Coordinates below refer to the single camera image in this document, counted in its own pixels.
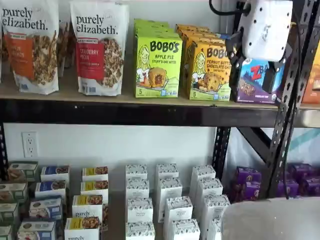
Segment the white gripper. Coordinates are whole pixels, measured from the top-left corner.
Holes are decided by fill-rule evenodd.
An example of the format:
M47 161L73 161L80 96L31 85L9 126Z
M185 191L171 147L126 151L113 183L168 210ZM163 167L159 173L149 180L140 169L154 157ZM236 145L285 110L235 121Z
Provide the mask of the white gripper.
M225 40L231 64L229 87L237 100L238 84L246 58L268 61L262 89L271 94L281 79L287 58L284 57L293 12L291 0L247 0L239 21L239 30Z

